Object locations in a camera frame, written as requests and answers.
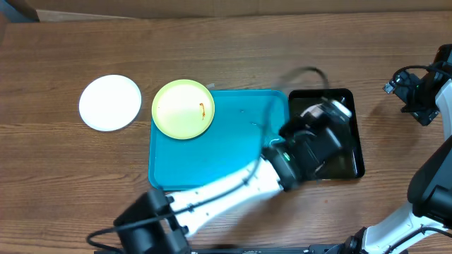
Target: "cable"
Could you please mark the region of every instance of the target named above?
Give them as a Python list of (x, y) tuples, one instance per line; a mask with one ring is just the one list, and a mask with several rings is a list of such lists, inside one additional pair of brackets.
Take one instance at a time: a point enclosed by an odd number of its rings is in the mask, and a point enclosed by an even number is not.
[(440, 74), (443, 74), (444, 76), (446, 76), (447, 78), (450, 78), (450, 79), (452, 79), (452, 75), (450, 74), (450, 73), (447, 73), (447, 72), (445, 72), (445, 71), (443, 71), (443, 70), (440, 70), (440, 69), (438, 69), (438, 68), (436, 68), (436, 67), (433, 67), (433, 66), (406, 66), (406, 67), (403, 67), (403, 68), (400, 68), (400, 69), (398, 69), (395, 73), (394, 73), (394, 75), (393, 75), (393, 78), (392, 78), (392, 81), (393, 81), (393, 83), (394, 84), (396, 84), (396, 85), (399, 85), (399, 86), (405, 86), (405, 87), (411, 87), (411, 86), (413, 86), (413, 85), (405, 85), (405, 84), (402, 84), (402, 83), (399, 83), (398, 81), (397, 81), (397, 77), (398, 77), (398, 75), (400, 74), (400, 73), (402, 73), (403, 71), (406, 71), (406, 70), (408, 70), (408, 69), (414, 69), (414, 68), (416, 68), (416, 69), (424, 69), (424, 70), (426, 70), (426, 71), (433, 71), (433, 72), (436, 72), (436, 73), (440, 73)]
[(435, 232), (440, 233), (440, 234), (442, 234), (444, 236), (452, 238), (452, 234), (448, 233), (448, 232), (446, 232), (444, 230), (440, 230), (440, 229), (437, 229), (437, 228), (434, 228), (434, 227), (429, 227), (429, 226), (426, 226), (426, 227), (421, 226), (418, 230), (412, 232), (411, 234), (407, 235), (405, 238), (403, 238), (402, 240), (397, 242), (395, 245), (389, 247), (389, 249), (384, 254), (392, 253), (396, 248), (398, 248), (399, 246), (404, 244), (404, 242), (410, 240), (411, 238), (415, 237), (419, 233), (425, 234), (426, 231), (435, 231)]
[(298, 77), (301, 74), (306, 73), (308, 71), (317, 73), (320, 76), (320, 78), (322, 79), (323, 88), (330, 89), (330, 83), (328, 82), (326, 74), (321, 69), (319, 69), (317, 67), (313, 67), (313, 66), (299, 67), (299, 68), (291, 70), (289, 73), (283, 75), (280, 78), (280, 82), (278, 83), (277, 87), (280, 87), (281, 85), (284, 85), (285, 83), (288, 83), (288, 82), (294, 80), (296, 77)]
[[(328, 82), (328, 79), (326, 78), (326, 74), (323, 71), (321, 71), (320, 69), (318, 69), (317, 67), (313, 67), (313, 66), (296, 68), (296, 69), (290, 71), (288, 74), (282, 76), (280, 78), (280, 81), (277, 82), (274, 86), (282, 87), (285, 84), (289, 83), (290, 81), (294, 80), (297, 76), (299, 76), (303, 73), (306, 73), (308, 71), (313, 71), (313, 72), (318, 73), (318, 75), (321, 77), (321, 79), (323, 81), (323, 86), (325, 87), (325, 89), (329, 88), (329, 82)], [(273, 103), (274, 103), (274, 99), (272, 99), (269, 103), (267, 103), (267, 106), (264, 109), (264, 112), (270, 112), (271, 107), (273, 106)], [(229, 195), (230, 193), (233, 193), (236, 190), (240, 189), (241, 187), (246, 186), (248, 184), (248, 182), (254, 177), (254, 174), (257, 172), (257, 170), (259, 168), (259, 164), (261, 163), (262, 147), (265, 145), (264, 143), (265, 143), (265, 139), (266, 139), (266, 134), (268, 131), (268, 127), (270, 125), (270, 117), (269, 116), (270, 116), (270, 114), (264, 114), (264, 116), (263, 116), (263, 125), (262, 125), (262, 129), (261, 129), (262, 133), (261, 133), (261, 139), (260, 139), (260, 143), (259, 143), (259, 154), (258, 154), (256, 163), (254, 164), (254, 168), (251, 170), (249, 175), (245, 179), (242, 180), (241, 183), (237, 184), (235, 187), (233, 187), (229, 190), (226, 190), (224, 193), (221, 193), (219, 195), (208, 198), (202, 202), (196, 203), (195, 205), (190, 205), (188, 207), (185, 207), (184, 209), (177, 210), (175, 212), (171, 212), (169, 214), (162, 214), (162, 215), (150, 218), (150, 219), (141, 220), (139, 222), (133, 222), (133, 223), (125, 224), (122, 226), (115, 226), (115, 227), (111, 227), (108, 229), (101, 229), (101, 230), (92, 232), (91, 234), (86, 236), (86, 242), (88, 244), (90, 244), (91, 246), (94, 246), (97, 248), (103, 248), (105, 250), (110, 250), (110, 251), (113, 251), (118, 254), (124, 254), (124, 252), (121, 249), (115, 248), (112, 246), (108, 246), (108, 245), (105, 245), (102, 243), (98, 243), (96, 241), (93, 241), (92, 238), (103, 235), (103, 234), (109, 234), (109, 233), (119, 232), (119, 231), (123, 231), (123, 230), (127, 230), (127, 229), (133, 229), (133, 228), (136, 228), (139, 226), (144, 226), (146, 224), (159, 222), (162, 219), (167, 219), (167, 218), (176, 216), (176, 215), (184, 213), (184, 212), (193, 211), (197, 207), (200, 207), (202, 205), (205, 205), (205, 204), (208, 204), (215, 200), (218, 200), (220, 198), (223, 198), (223, 197)]]

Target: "wood grain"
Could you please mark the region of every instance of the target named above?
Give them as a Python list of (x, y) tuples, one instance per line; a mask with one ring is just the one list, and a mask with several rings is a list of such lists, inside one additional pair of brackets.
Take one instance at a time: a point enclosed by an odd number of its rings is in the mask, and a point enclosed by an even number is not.
[[(452, 13), (424, 12), (8, 24), (0, 48), (0, 252), (92, 252), (85, 236), (111, 226), (150, 187), (150, 106), (164, 84), (270, 87), (306, 65), (353, 92), (364, 178), (305, 184), (219, 218), (191, 242), (343, 242), (402, 205), (412, 175), (442, 144), (441, 118), (421, 127), (381, 88), (400, 67), (433, 61), (452, 38), (451, 21)], [(134, 80), (143, 103), (129, 127), (101, 133), (81, 121), (78, 100), (91, 80), (111, 73)], [(311, 76), (298, 83), (321, 86)], [(113, 235), (102, 239), (118, 244)], [(410, 251), (452, 253), (452, 244), (433, 236)]]

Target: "blue tray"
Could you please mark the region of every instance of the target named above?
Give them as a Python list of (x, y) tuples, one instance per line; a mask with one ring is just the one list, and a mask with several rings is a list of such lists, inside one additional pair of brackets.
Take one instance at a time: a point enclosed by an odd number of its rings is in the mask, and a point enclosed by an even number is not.
[(263, 114), (273, 100), (266, 145), (283, 140), (278, 133), (289, 119), (287, 97), (275, 90), (216, 90), (209, 129), (190, 140), (176, 140), (151, 123), (149, 182), (165, 191), (195, 188), (235, 172), (260, 152)]

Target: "food residue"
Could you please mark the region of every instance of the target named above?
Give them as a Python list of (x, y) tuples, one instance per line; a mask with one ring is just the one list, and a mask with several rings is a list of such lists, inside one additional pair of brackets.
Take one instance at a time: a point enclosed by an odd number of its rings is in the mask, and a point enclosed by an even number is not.
[(203, 103), (200, 103), (199, 106), (201, 106), (203, 108), (203, 120), (204, 120), (204, 117), (206, 117), (206, 109), (204, 108)]

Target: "plate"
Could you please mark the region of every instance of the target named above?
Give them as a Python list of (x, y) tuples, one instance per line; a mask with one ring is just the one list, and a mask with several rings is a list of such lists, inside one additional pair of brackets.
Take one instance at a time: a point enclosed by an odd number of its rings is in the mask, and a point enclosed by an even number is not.
[(175, 80), (157, 92), (152, 113), (161, 132), (186, 140), (207, 130), (215, 114), (215, 103), (202, 84), (194, 80)]
[(141, 93), (130, 78), (106, 75), (83, 91), (78, 110), (82, 120), (98, 131), (115, 131), (131, 123), (141, 107)]

